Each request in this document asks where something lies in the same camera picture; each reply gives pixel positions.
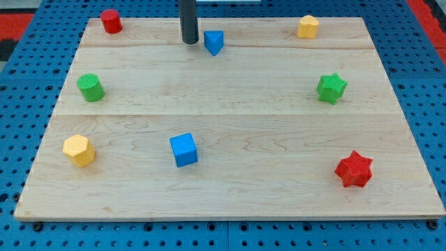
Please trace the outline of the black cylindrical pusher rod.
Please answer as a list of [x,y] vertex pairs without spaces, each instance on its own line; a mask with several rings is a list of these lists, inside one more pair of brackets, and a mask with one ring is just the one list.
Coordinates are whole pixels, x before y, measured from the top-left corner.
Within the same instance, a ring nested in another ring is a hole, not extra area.
[[185,44],[193,45],[199,41],[197,4],[195,0],[178,0],[180,29]]

